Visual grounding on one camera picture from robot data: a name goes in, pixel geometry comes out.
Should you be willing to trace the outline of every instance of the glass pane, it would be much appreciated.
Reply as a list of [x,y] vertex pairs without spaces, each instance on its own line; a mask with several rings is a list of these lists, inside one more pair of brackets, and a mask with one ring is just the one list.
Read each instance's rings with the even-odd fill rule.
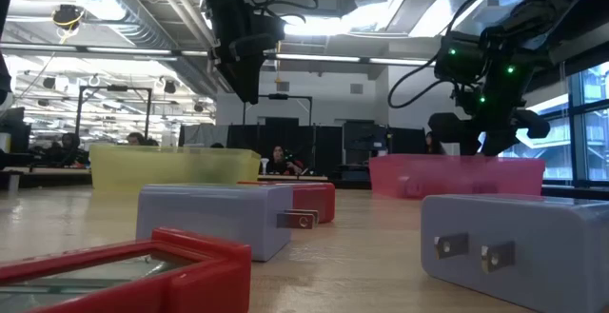
[[608,99],[609,92],[609,62],[592,67],[581,73],[583,86],[583,103],[594,103]]
[[588,179],[609,181],[609,109],[587,113],[585,121]]
[[504,151],[501,157],[540,158],[545,161],[543,178],[546,180],[573,180],[571,168],[571,133],[568,118],[550,122],[546,138],[530,139],[526,128],[518,130],[520,143]]
[[0,286],[0,312],[26,312],[191,264],[165,259],[146,255]]

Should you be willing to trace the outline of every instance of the translucent pink container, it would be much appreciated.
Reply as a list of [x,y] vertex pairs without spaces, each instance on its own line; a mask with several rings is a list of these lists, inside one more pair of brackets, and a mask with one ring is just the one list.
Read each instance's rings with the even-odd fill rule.
[[406,154],[370,159],[373,193],[419,200],[432,194],[540,195],[544,170],[540,159]]

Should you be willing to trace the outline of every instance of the window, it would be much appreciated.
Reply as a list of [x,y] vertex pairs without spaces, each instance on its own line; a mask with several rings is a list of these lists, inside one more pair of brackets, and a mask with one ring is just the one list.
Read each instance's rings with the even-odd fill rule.
[[609,109],[586,113],[585,125],[588,179],[609,181]]
[[580,80],[584,104],[609,99],[609,62],[584,70]]
[[546,180],[573,180],[571,160],[571,131],[568,118],[550,121],[546,138],[530,139],[527,129],[521,128],[516,136],[520,143],[504,151],[501,157],[539,158],[545,161],[543,178]]

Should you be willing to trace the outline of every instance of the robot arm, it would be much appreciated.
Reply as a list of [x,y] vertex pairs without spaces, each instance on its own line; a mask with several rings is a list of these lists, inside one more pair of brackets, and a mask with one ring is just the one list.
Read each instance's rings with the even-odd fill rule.
[[452,113],[432,115],[429,125],[441,141],[460,143],[462,154],[475,154],[480,147],[478,136],[484,131],[482,153],[495,156],[518,141],[518,128],[528,128],[530,138],[546,137],[549,124],[534,112],[519,109],[525,105],[522,95],[537,68],[553,66],[550,48],[609,20],[609,13],[595,12],[604,14],[603,18],[575,21],[571,13],[589,10],[583,7],[589,1],[524,0],[480,37],[449,31],[442,39],[435,74],[462,85],[454,97],[472,118],[461,121]]

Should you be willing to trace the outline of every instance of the ductwork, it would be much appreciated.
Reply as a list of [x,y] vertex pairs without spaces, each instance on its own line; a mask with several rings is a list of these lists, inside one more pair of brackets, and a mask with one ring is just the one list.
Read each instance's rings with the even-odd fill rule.
[[[133,26],[118,26],[114,29],[125,36],[136,47],[150,49],[177,49],[178,44],[152,17],[140,0],[114,0],[127,13],[125,23]],[[185,83],[197,94],[215,97],[217,88],[213,78],[203,71],[206,63],[195,65],[191,60],[180,58],[175,62],[162,62],[174,69]]]

